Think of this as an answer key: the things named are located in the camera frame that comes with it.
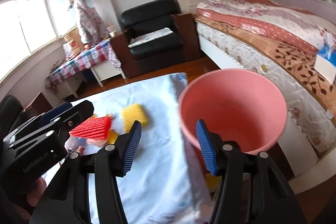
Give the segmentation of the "person's left hand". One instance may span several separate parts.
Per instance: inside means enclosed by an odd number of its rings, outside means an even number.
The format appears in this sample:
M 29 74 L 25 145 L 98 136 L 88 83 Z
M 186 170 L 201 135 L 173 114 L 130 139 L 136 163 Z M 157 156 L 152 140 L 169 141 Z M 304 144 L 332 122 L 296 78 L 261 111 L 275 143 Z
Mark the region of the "person's left hand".
M 34 182 L 30 188 L 30 191 L 27 195 L 27 202 L 30 206 L 36 207 L 39 200 L 41 199 L 43 193 L 47 188 L 47 184 L 44 178 L 40 177 Z

